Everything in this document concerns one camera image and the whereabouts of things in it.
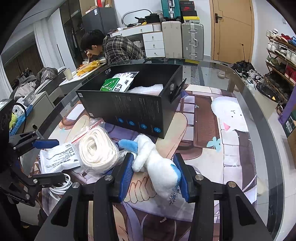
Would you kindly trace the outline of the white plush toy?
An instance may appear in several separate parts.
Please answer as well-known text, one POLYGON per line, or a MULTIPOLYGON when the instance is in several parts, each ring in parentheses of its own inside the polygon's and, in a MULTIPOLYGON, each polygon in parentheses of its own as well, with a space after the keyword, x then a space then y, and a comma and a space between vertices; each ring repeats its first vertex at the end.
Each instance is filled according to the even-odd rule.
POLYGON ((171 203, 175 202, 181 181, 181 171, 175 163, 163 158, 156 144, 146 135, 140 134, 133 141, 122 139, 118 146, 135 154, 132 169, 134 172, 147 172, 155 192, 171 203))

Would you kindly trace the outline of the white foam block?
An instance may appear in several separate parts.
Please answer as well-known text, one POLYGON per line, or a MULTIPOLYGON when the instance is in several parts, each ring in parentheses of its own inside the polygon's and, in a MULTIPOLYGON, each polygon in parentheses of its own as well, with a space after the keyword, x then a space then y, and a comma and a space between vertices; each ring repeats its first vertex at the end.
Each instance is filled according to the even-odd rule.
POLYGON ((133 89, 129 89, 128 93, 136 93, 136 94, 145 94, 145 95, 155 95, 158 96, 163 90, 162 84, 155 84, 149 87, 139 86, 133 89))

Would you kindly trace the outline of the green white packet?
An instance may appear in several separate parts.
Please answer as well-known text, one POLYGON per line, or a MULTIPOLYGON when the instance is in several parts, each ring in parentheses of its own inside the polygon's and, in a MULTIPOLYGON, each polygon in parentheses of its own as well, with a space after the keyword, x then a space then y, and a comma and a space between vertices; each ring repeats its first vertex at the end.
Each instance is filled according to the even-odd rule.
POLYGON ((106 79, 105 82, 103 83, 102 87, 100 88, 100 91, 112 92, 113 89, 118 84, 119 80, 120 80, 120 78, 106 79))

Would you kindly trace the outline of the white printed packet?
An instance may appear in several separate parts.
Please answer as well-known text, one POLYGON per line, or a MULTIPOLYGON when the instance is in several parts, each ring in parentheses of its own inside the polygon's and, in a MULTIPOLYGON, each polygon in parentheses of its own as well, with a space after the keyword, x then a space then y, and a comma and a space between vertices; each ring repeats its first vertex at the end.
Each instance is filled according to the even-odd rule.
POLYGON ((70 142, 51 149, 40 150, 39 157, 42 174, 58 173, 80 167, 78 157, 70 142))

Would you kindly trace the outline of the black cardboard box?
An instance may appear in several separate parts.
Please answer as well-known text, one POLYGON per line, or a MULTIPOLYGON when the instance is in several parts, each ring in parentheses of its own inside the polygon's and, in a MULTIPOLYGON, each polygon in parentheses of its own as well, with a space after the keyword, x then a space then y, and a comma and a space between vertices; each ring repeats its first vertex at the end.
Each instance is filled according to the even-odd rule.
POLYGON ((176 64, 125 64, 106 66, 76 93, 92 118, 149 136, 164 138, 181 100, 185 81, 182 66, 176 64), (162 84, 158 95, 106 92, 105 80, 125 72, 137 72, 131 87, 162 84))

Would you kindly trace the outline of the clothes pile on sofa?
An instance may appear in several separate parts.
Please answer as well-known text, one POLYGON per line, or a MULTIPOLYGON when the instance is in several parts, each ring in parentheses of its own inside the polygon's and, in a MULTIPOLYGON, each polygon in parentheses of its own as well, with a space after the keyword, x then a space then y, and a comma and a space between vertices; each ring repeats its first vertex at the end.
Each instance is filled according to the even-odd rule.
POLYGON ((24 98, 26 95, 34 91, 34 94, 46 91, 51 94, 59 84, 64 80, 65 75, 63 71, 67 68, 62 66, 59 69, 44 67, 37 75, 28 76, 22 83, 20 83, 10 95, 10 98, 17 100, 24 98))

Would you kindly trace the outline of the grey side table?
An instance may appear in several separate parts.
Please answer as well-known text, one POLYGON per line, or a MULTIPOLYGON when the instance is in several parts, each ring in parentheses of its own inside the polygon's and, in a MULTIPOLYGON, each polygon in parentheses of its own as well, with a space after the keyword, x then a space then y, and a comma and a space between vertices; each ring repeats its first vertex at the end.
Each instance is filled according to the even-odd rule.
POLYGON ((81 76, 75 74, 71 80, 65 79, 63 82, 59 84, 59 87, 64 95, 67 95, 71 92, 76 86, 79 84, 83 84, 85 81, 90 80, 95 75, 97 75, 101 68, 103 68, 106 63, 99 65, 97 68, 91 70, 90 72, 84 73, 81 76))

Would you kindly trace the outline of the beige cup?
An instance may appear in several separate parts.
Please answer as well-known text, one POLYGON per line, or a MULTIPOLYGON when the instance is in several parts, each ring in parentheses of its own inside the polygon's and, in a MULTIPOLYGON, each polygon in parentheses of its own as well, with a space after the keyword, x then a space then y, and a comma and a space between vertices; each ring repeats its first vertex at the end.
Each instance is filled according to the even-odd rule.
POLYGON ((71 80, 73 78, 73 74, 70 70, 70 68, 67 68, 63 71, 63 74, 65 75, 67 80, 71 80))

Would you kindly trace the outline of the white drawer cabinet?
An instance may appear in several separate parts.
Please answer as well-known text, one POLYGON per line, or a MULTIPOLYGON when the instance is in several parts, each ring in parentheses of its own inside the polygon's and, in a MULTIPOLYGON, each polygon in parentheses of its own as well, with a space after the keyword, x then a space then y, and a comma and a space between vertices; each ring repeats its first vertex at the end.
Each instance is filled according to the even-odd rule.
POLYGON ((130 28, 119 28, 108 33, 110 37, 123 36, 140 47, 148 58, 165 57, 165 47, 161 23, 138 25, 130 28))

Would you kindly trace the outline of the silver suitcase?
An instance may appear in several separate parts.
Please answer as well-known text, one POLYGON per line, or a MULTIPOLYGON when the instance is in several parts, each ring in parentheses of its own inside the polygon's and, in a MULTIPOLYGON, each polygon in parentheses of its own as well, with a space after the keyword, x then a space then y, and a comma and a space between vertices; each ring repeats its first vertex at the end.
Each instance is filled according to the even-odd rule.
POLYGON ((204 59, 204 26, 200 23, 183 23, 182 48, 183 58, 189 60, 204 59))

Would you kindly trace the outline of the beige suitcase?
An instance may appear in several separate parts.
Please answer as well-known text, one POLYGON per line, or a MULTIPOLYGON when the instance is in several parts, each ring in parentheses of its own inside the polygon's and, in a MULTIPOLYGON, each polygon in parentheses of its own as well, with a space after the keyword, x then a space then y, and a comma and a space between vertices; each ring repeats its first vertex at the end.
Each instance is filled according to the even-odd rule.
POLYGON ((162 22, 163 40, 166 58, 182 59, 182 32, 180 21, 162 22))

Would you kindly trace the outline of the black fridge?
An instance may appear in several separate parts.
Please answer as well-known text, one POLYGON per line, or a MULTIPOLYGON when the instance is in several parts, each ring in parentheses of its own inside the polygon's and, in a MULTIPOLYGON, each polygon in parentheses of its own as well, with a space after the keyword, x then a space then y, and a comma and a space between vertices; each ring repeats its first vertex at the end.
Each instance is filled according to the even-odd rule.
POLYGON ((114 8, 95 8, 82 17, 85 32, 100 30, 104 35, 117 29, 114 8))

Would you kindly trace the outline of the wooden shoe rack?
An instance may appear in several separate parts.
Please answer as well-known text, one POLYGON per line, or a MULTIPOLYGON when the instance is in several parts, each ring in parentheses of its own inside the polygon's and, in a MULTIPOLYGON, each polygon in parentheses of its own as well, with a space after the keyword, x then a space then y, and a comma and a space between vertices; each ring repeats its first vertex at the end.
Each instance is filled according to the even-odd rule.
POLYGON ((295 36, 279 33, 277 29, 267 30, 268 73, 264 75, 266 84, 275 92, 272 100, 287 104, 295 88, 295 36))

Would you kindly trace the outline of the stacked shoe boxes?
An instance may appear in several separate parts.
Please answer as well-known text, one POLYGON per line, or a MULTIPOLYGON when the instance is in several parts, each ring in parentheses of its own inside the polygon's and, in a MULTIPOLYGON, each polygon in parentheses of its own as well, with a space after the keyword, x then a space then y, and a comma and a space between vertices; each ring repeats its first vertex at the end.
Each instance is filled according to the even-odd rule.
POLYGON ((194 1, 180 1, 180 9, 183 23, 200 23, 194 1))

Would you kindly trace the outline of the wooden door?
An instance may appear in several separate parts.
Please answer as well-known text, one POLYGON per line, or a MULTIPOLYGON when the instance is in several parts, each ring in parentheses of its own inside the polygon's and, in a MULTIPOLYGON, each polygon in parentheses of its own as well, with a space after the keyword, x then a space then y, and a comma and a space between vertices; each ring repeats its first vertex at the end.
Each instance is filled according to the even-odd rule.
POLYGON ((251 61, 254 44, 252 1, 210 1, 212 59, 251 61))

